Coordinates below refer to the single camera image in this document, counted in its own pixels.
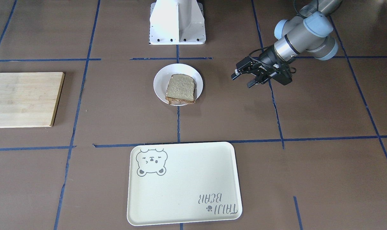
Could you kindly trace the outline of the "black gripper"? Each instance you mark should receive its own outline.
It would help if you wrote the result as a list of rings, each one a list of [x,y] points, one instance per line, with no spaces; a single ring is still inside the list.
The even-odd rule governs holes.
[[[267,80],[271,79],[270,75],[275,74],[273,65],[284,62],[284,60],[276,53],[273,46],[267,47],[259,57],[252,57],[252,54],[256,51],[260,51],[260,49],[252,51],[244,58],[241,67],[237,67],[235,72],[231,75],[231,79],[235,80],[240,75],[253,74],[255,78],[247,83],[247,88],[251,88],[258,84],[265,84]]]

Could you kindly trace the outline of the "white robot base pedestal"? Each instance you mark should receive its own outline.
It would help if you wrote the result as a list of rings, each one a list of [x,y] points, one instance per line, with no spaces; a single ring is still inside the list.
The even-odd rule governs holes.
[[[203,4],[197,0],[157,0],[151,4],[151,45],[202,45],[206,42]]]

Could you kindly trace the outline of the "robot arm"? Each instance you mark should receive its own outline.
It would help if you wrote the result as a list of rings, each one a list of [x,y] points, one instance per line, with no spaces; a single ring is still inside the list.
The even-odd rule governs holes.
[[[327,17],[341,4],[341,0],[314,0],[297,10],[297,15],[292,19],[279,21],[274,29],[277,41],[260,48],[258,57],[253,57],[251,52],[238,62],[231,79],[235,80],[243,74],[253,75],[253,80],[247,83],[248,88],[270,80],[287,85],[292,82],[292,75],[296,72],[290,64],[303,52],[321,61],[334,57],[338,44],[331,36],[334,28]]]

